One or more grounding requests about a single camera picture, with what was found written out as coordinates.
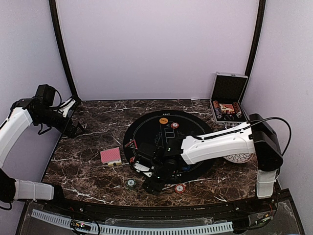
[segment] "poker chip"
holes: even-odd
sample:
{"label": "poker chip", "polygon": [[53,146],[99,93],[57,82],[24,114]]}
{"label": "poker chip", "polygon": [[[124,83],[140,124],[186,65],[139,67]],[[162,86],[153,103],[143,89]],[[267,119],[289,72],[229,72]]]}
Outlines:
{"label": "poker chip", "polygon": [[185,185],[179,184],[179,185],[175,186],[175,192],[176,193],[183,193],[183,192],[185,192],[185,190],[186,190]]}
{"label": "poker chip", "polygon": [[126,183],[128,188],[134,188],[136,186],[136,181],[134,179],[130,179]]}
{"label": "poker chip", "polygon": [[130,163],[134,163],[134,161],[135,161],[135,157],[132,157],[132,158],[130,158]]}
{"label": "poker chip", "polygon": [[172,127],[173,129],[177,129],[177,128],[179,127],[179,124],[178,124],[177,122],[173,122],[172,125],[171,125],[171,127]]}

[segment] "white wall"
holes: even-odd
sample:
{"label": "white wall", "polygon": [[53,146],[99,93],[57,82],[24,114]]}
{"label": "white wall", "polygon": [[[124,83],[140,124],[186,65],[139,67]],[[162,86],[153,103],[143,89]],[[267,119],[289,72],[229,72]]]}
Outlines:
{"label": "white wall", "polygon": [[[244,107],[285,118],[292,127],[279,182],[289,188],[307,234],[313,233],[313,1],[267,1],[264,25]],[[270,123],[281,147],[284,124]]]}
{"label": "white wall", "polygon": [[82,100],[209,98],[244,73],[258,0],[59,0]]}
{"label": "white wall", "polygon": [[[47,0],[0,1],[0,32],[1,123],[12,103],[34,96],[40,84],[55,87],[64,98],[70,96]],[[53,130],[38,136],[38,130],[26,130],[10,152],[3,168],[10,177],[41,180],[60,134]],[[1,234],[15,234],[22,207],[14,202],[11,211],[0,210]]]}

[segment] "dark marble surface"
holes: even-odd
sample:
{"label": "dark marble surface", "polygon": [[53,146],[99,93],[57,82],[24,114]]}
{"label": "dark marble surface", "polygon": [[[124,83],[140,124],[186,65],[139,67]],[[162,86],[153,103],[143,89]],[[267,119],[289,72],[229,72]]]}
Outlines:
{"label": "dark marble surface", "polygon": [[[86,101],[73,116],[85,127],[86,134],[74,139],[62,138],[43,182],[61,185],[66,198],[122,206],[188,206],[253,197],[255,156],[245,164],[217,159],[206,174],[185,183],[183,194],[175,193],[173,185],[167,185],[159,196],[141,189],[144,178],[130,169],[123,153],[124,134],[140,116],[167,109],[191,113],[213,130],[218,129],[207,100]],[[121,150],[123,165],[103,165],[100,151],[115,147]],[[137,181],[135,189],[127,189],[128,179]]]}

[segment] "white circular pattern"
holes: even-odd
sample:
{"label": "white circular pattern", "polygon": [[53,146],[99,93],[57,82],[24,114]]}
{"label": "white circular pattern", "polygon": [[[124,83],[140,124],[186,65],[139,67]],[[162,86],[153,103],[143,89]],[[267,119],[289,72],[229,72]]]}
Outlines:
{"label": "white circular pattern", "polygon": [[241,153],[241,154],[228,155],[228,156],[225,156],[224,158],[232,163],[246,163],[250,161],[252,157],[253,157],[253,154]]}
{"label": "white circular pattern", "polygon": [[134,186],[134,185],[135,185],[135,180],[129,180],[129,181],[127,182],[127,184],[128,184],[129,186]]}

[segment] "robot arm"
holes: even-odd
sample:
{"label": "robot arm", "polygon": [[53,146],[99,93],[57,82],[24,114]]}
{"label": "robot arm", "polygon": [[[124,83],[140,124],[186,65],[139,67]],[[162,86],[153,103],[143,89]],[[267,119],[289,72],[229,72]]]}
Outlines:
{"label": "robot arm", "polygon": [[258,159],[256,194],[260,199],[269,198],[272,196],[276,173],[283,164],[283,159],[275,131],[262,120],[260,115],[253,114],[250,115],[249,123],[242,123],[231,129],[202,136],[190,135],[182,139],[171,139],[159,165],[150,164],[151,161],[147,156],[152,156],[152,153],[151,150],[149,153],[149,146],[145,144],[139,147],[134,168],[138,171],[145,167],[143,173],[150,178],[145,181],[144,188],[157,195],[167,175],[171,175],[178,165],[178,157],[192,165],[227,155],[256,153]]}
{"label": "robot arm", "polygon": [[182,158],[187,164],[195,164],[207,159],[233,154],[256,153],[258,172],[256,194],[260,199],[273,194],[273,185],[277,170],[283,164],[276,133],[267,124],[250,128],[250,125],[262,120],[252,115],[250,123],[242,123],[231,129],[222,130],[198,137],[187,136],[181,145]]}
{"label": "robot arm", "polygon": [[52,107],[55,89],[48,85],[40,85],[33,98],[21,99],[11,107],[9,117],[0,126],[0,200],[10,203],[13,200],[52,200],[55,187],[43,183],[23,181],[10,178],[2,170],[5,160],[22,133],[33,123],[46,124],[48,129],[39,131],[39,135],[52,127],[69,137],[77,135],[77,129],[84,129],[67,116],[70,109],[75,108],[80,100],[71,97],[59,107]]}

